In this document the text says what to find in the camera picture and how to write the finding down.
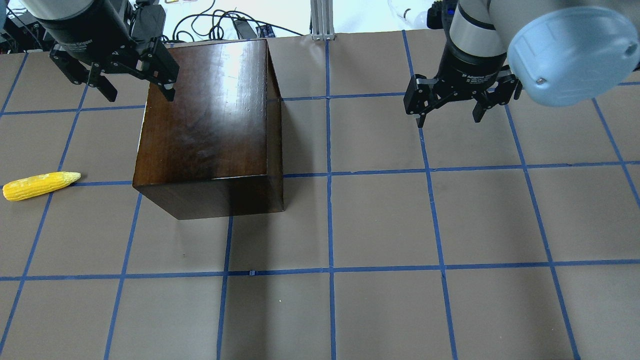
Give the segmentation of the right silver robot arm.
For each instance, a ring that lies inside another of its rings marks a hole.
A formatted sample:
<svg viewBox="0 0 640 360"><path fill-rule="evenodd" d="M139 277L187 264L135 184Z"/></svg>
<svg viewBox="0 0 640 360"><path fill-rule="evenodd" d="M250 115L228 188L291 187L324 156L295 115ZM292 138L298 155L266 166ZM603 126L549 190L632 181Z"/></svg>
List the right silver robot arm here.
<svg viewBox="0 0 640 360"><path fill-rule="evenodd" d="M433 78L411 76L406 114L474 100L486 111L525 91L546 107L595 98L639 70L637 0L437 0L426 26L446 43Z"/></svg>

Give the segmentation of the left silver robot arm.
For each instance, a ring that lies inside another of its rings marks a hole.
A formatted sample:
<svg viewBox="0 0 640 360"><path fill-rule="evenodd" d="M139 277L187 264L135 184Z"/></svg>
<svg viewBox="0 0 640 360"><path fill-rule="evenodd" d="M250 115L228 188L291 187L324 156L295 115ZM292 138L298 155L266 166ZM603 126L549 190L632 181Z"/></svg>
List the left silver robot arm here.
<svg viewBox="0 0 640 360"><path fill-rule="evenodd" d="M25 0L55 40L49 57L76 85L98 89L114 102L106 75L131 75L175 98L179 65L163 43L166 11L157 0Z"/></svg>

